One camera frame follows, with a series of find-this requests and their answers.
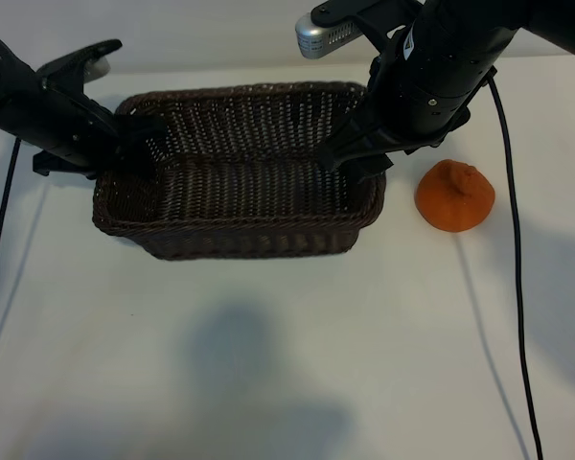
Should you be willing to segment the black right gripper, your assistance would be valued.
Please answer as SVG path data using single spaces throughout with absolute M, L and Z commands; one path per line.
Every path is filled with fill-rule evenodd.
M 393 166 L 386 153 L 440 144 L 468 120 L 467 105 L 497 58 L 496 50 L 415 47 L 406 57 L 401 47 L 386 48 L 362 102 L 318 147 L 320 165 L 334 171 L 354 160 L 360 183 Z

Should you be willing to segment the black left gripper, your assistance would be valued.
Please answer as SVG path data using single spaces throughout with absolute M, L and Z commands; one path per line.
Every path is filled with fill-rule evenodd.
M 34 170 L 95 177 L 117 164 L 119 173 L 153 178 L 155 166 L 137 144 L 165 136 L 157 115 L 115 115 L 84 94 L 85 75 L 19 76 L 12 90 L 12 134 L 41 149 Z

